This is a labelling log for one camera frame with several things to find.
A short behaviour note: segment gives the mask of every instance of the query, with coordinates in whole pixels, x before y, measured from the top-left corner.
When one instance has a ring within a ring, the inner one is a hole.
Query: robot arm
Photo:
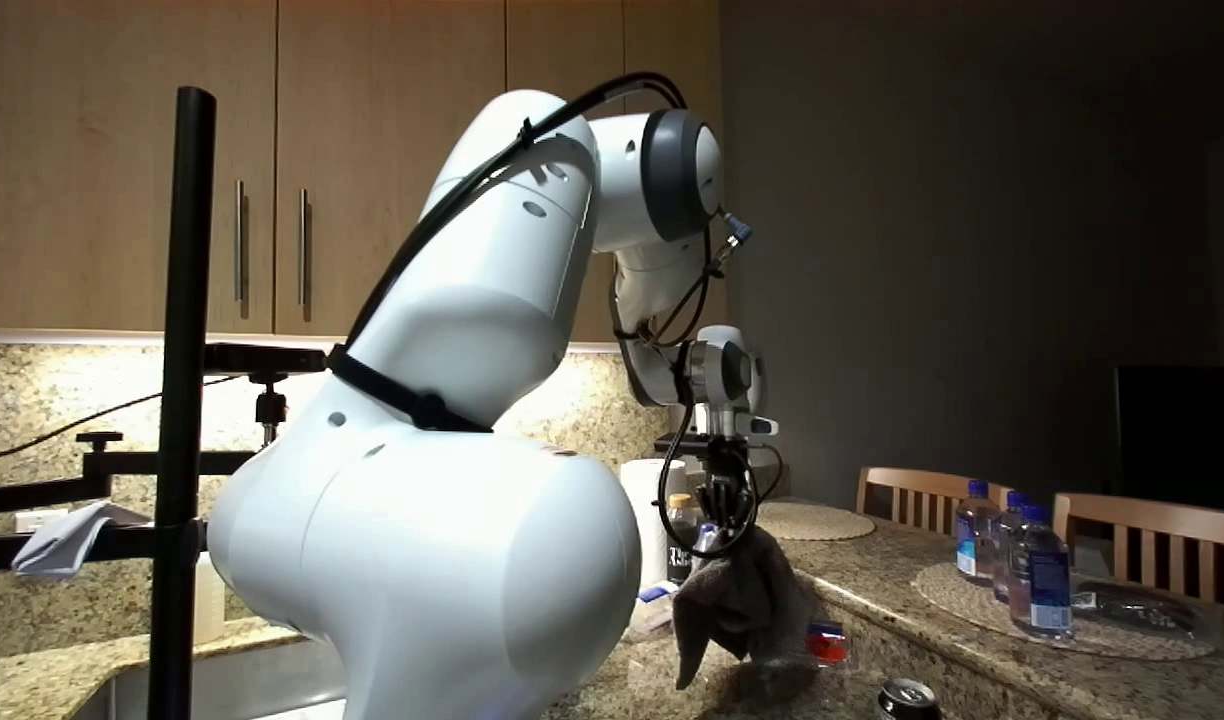
[[[673,109],[592,118],[627,89]],[[209,519],[250,608],[337,644],[347,720],[529,715],[622,640],[641,551],[617,475],[492,422],[563,359],[592,251],[622,265],[641,398],[740,409],[734,327],[665,335],[716,270],[707,223],[750,237],[716,190],[716,141],[665,76],[504,91],[462,134],[329,378]]]

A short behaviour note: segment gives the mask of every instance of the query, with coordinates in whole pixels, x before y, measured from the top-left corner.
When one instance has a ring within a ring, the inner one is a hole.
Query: upper cabinet
[[[179,85],[217,95],[209,327],[340,335],[497,91],[656,67],[716,118],[716,38],[714,0],[0,0],[0,327],[164,323]]]
[[[269,190],[271,17],[271,0],[0,0],[0,327],[164,323],[175,89],[220,95],[217,182]],[[223,245],[211,317],[237,295]]]
[[[500,28],[500,0],[281,0],[281,331],[356,320],[454,141],[504,91]]]

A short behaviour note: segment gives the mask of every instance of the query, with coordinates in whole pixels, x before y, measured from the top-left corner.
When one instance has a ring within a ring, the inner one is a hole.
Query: metal pole
[[[187,720],[217,95],[175,89],[148,715]]]

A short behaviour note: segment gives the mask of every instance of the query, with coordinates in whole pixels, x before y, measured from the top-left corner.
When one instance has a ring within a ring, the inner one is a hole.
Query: wooden chair
[[[947,537],[958,507],[970,498],[970,479],[960,473],[872,463],[860,473],[856,513]],[[1004,507],[1007,493],[1007,482],[989,482],[993,507]]]
[[[1224,513],[1058,493],[1051,526],[1068,546],[1105,541],[1114,579],[1224,605]]]

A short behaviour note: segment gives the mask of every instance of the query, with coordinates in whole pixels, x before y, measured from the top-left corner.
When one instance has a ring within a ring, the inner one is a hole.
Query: plastic bottle
[[[998,592],[998,598],[1007,605],[1007,585],[1014,585],[1014,551],[1018,551],[1018,531],[1019,531],[1019,513],[1025,513],[1027,497],[1025,493],[1007,493],[1007,507],[993,515],[993,560],[989,560],[989,585]]]
[[[1019,505],[1007,617],[1033,634],[1074,634],[1068,551],[1043,505]]]
[[[970,498],[958,507],[958,568],[976,585],[989,579],[985,562],[976,560],[989,515],[989,479],[970,479]]]

